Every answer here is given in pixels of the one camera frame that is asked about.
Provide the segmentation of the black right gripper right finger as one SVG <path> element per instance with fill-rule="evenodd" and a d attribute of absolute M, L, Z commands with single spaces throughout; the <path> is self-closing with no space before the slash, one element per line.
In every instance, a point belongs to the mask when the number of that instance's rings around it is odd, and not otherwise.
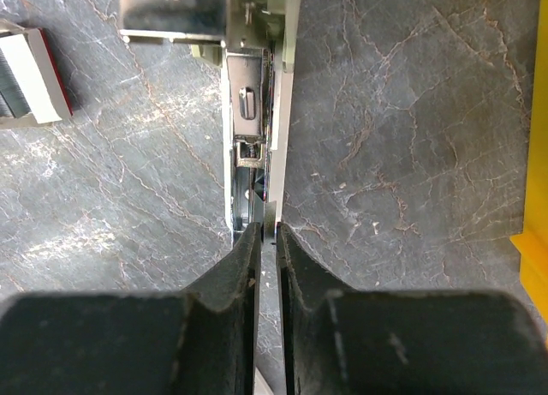
<path fill-rule="evenodd" d="M 357 290 L 277 227 L 290 394 L 544 394 L 547 349 L 493 290 Z"/>

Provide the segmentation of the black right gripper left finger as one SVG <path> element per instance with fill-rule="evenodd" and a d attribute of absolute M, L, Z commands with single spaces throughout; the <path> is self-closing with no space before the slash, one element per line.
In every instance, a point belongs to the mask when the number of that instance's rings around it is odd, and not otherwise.
<path fill-rule="evenodd" d="M 262 229 L 188 287 L 36 292 L 1 305 L 4 394 L 250 394 Z"/>

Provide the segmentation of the red white staple box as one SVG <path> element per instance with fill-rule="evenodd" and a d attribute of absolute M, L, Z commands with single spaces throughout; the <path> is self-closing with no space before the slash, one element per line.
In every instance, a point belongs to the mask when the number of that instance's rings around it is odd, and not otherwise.
<path fill-rule="evenodd" d="M 37 128 L 73 110 L 45 31 L 1 20 L 1 128 Z"/>

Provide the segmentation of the green white stapler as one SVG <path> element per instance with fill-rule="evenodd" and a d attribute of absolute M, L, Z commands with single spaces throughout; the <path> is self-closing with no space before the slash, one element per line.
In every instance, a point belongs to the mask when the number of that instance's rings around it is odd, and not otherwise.
<path fill-rule="evenodd" d="M 225 221 L 238 239 L 283 209 L 301 0 L 119 0 L 126 42 L 164 39 L 221 71 Z"/>

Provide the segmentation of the silver staple strip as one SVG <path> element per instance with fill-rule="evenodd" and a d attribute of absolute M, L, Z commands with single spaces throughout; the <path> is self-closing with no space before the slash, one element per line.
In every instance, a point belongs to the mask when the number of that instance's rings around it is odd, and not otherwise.
<path fill-rule="evenodd" d="M 266 202 L 263 216 L 263 242 L 264 244 L 276 243 L 277 231 L 277 203 Z"/>

